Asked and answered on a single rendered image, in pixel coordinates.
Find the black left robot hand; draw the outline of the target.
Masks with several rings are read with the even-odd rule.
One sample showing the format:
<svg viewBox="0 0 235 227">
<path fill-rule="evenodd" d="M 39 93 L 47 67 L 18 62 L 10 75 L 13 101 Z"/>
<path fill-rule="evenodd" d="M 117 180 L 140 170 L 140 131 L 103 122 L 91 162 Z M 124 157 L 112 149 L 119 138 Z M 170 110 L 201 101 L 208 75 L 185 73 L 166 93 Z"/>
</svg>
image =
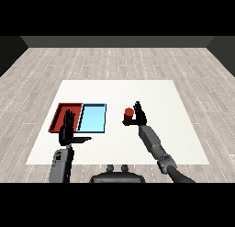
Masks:
<svg viewBox="0 0 235 227">
<path fill-rule="evenodd" d="M 66 146 L 71 143 L 84 143 L 91 140 L 91 137 L 74 137 L 73 123 L 75 114 L 69 109 L 64 114 L 63 124 L 59 131 L 59 144 Z"/>
</svg>

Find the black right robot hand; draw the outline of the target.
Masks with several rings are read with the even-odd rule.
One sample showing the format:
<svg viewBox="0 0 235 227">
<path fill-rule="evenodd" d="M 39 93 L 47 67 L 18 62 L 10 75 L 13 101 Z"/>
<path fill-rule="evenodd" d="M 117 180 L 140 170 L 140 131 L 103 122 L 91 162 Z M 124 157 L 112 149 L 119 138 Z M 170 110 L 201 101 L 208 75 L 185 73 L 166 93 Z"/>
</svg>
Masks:
<svg viewBox="0 0 235 227">
<path fill-rule="evenodd" d="M 141 108 L 140 102 L 137 101 L 132 109 L 134 110 L 134 115 L 132 120 L 123 119 L 122 123 L 125 126 L 129 125 L 145 126 L 147 124 L 147 118 L 144 111 Z"/>
</svg>

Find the small red can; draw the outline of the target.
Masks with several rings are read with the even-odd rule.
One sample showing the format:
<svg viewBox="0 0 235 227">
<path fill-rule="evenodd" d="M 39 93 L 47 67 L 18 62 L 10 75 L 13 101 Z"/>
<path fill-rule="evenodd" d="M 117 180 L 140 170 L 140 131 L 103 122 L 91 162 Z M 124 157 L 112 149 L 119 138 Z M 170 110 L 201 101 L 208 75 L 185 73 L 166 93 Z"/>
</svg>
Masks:
<svg viewBox="0 0 235 227">
<path fill-rule="evenodd" d="M 132 120 L 134 110 L 132 108 L 126 108 L 124 112 L 124 120 Z"/>
</svg>

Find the shallow red box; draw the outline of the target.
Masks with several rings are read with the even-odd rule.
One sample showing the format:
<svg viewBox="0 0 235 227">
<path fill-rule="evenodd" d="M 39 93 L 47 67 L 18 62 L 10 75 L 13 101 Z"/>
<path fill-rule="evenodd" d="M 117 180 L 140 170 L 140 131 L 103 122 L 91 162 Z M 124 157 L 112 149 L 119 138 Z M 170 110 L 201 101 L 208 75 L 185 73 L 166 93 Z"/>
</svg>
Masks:
<svg viewBox="0 0 235 227">
<path fill-rule="evenodd" d="M 67 110 L 74 114 L 73 132 L 77 132 L 77 125 L 82 111 L 82 103 L 60 103 L 55 111 L 52 122 L 49 127 L 50 133 L 59 133 L 63 125 L 64 115 Z"/>
</svg>

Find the shallow light blue box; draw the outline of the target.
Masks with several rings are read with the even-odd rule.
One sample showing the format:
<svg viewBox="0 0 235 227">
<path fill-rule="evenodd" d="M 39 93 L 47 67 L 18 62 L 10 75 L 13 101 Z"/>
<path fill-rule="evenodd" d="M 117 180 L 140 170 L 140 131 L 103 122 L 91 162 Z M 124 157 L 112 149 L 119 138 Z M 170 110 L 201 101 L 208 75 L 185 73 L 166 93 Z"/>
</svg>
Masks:
<svg viewBox="0 0 235 227">
<path fill-rule="evenodd" d="M 104 133 L 106 126 L 106 104 L 84 103 L 77 122 L 78 133 Z"/>
</svg>

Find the dark grey robot body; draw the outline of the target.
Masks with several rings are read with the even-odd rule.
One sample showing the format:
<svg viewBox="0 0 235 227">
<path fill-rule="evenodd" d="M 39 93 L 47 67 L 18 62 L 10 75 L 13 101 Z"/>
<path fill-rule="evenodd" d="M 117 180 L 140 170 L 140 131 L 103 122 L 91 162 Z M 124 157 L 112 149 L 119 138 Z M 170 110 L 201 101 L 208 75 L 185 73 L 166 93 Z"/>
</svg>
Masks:
<svg viewBox="0 0 235 227">
<path fill-rule="evenodd" d="M 122 165 L 120 172 L 115 172 L 114 166 L 108 165 L 105 173 L 92 176 L 90 183 L 145 183 L 145 179 L 141 175 L 130 173 L 127 165 Z"/>
</svg>

